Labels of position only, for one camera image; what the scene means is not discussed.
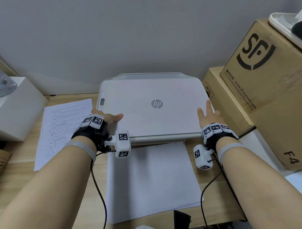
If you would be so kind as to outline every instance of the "plastic bottle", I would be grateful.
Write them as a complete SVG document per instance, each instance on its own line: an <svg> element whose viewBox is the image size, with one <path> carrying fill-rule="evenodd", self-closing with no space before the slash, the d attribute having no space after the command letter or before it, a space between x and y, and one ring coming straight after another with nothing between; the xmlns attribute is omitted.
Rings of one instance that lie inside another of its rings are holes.
<svg viewBox="0 0 302 229"><path fill-rule="evenodd" d="M11 94L18 85L2 70L0 70L0 98Z"/></svg>

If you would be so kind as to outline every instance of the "wrist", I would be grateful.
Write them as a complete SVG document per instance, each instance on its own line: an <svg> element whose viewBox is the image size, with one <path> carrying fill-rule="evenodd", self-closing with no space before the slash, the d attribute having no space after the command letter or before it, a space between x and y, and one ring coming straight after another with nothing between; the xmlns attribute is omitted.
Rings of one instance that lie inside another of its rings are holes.
<svg viewBox="0 0 302 229"><path fill-rule="evenodd" d="M222 137L216 143L216 151L219 152L224 146L232 143L240 143L240 141L233 137Z"/></svg>
<svg viewBox="0 0 302 229"><path fill-rule="evenodd" d="M86 144L87 146L89 146L89 148L92 149L95 154L97 153L96 146L95 146L94 142L88 137L76 136L76 137L72 138L71 141L82 142L82 143Z"/></svg>

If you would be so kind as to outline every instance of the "gray wall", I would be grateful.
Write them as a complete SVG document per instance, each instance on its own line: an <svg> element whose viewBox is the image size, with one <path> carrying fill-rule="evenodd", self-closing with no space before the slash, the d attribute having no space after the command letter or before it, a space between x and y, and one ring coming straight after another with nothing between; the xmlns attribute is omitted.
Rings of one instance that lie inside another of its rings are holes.
<svg viewBox="0 0 302 229"><path fill-rule="evenodd" d="M98 92L121 73L203 78L225 65L255 19L300 0L10 0L0 55L44 94Z"/></svg>

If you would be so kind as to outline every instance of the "stack of paper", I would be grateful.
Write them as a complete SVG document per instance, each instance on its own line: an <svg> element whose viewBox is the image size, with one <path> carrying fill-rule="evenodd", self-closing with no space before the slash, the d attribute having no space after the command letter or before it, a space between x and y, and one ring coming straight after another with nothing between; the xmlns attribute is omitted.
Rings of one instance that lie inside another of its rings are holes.
<svg viewBox="0 0 302 229"><path fill-rule="evenodd" d="M200 206L201 190L183 142L108 155L107 208L114 224L166 210Z"/></svg>
<svg viewBox="0 0 302 229"><path fill-rule="evenodd" d="M74 130L91 110L92 99L44 108L34 171L40 170L70 141Z"/></svg>

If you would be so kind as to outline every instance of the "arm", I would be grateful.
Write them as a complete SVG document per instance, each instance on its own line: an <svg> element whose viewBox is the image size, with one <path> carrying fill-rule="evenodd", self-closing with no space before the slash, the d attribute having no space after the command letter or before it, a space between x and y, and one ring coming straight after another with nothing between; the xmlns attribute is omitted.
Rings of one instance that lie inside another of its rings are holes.
<svg viewBox="0 0 302 229"><path fill-rule="evenodd" d="M123 115L102 114L106 122ZM77 136L95 153L92 140ZM58 152L18 193L0 216L2 228L72 228L90 174L91 157L81 148L68 146Z"/></svg>
<svg viewBox="0 0 302 229"><path fill-rule="evenodd" d="M219 122L219 112L212 113L207 102L207 116L198 110L201 127ZM239 141L231 137L218 140L219 150ZM235 147L222 158L223 168L240 205L254 229L301 228L302 195L283 176L252 151Z"/></svg>

